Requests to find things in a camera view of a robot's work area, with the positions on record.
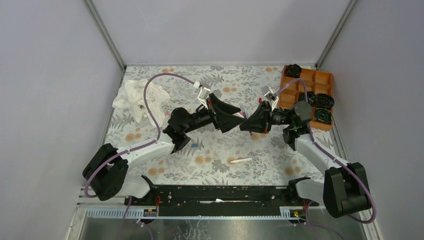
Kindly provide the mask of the purple pen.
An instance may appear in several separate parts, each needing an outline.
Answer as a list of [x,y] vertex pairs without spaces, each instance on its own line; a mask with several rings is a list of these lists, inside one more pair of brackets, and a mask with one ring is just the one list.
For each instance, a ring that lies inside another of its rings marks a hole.
[[240,105],[240,110],[241,110],[241,114],[243,115],[244,121],[247,122],[249,115],[242,104]]

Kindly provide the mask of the white pen blue tip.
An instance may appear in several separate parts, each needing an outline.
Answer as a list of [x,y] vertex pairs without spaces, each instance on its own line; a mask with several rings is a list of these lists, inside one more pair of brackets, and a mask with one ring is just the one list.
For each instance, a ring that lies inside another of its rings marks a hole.
[[229,163],[231,163],[231,164],[238,164],[238,163],[249,162],[251,160],[252,160],[252,158],[240,158],[240,159],[231,160],[231,161],[229,161]]

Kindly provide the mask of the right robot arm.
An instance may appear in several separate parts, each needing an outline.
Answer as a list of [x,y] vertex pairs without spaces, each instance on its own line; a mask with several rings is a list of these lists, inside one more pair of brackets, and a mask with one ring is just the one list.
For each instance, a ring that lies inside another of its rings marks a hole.
[[358,162],[349,163],[330,153],[314,138],[310,121],[312,107],[306,101],[298,101],[289,109],[272,109],[262,101],[256,111],[239,128],[241,131],[267,134],[274,125],[286,125],[283,140],[294,151],[307,158],[324,176],[323,182],[310,178],[298,178],[289,182],[287,201],[293,206],[306,199],[325,206],[334,218],[352,217],[354,213],[372,210],[376,218],[376,204],[371,196],[366,170]]

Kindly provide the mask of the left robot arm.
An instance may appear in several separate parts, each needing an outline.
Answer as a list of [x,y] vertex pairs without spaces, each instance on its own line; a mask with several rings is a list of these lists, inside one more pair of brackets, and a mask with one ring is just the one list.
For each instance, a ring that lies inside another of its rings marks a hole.
[[244,120],[239,107],[219,100],[213,93],[206,98],[206,104],[193,113],[183,107],[175,108],[166,128],[159,131],[158,139],[121,149],[110,143],[102,145],[82,172],[86,180],[84,194],[100,201],[122,194],[136,197],[142,205],[148,206],[155,200],[154,190],[144,177],[129,176],[129,171],[146,161],[182,150],[191,141],[189,132],[212,124],[216,130],[226,133]]

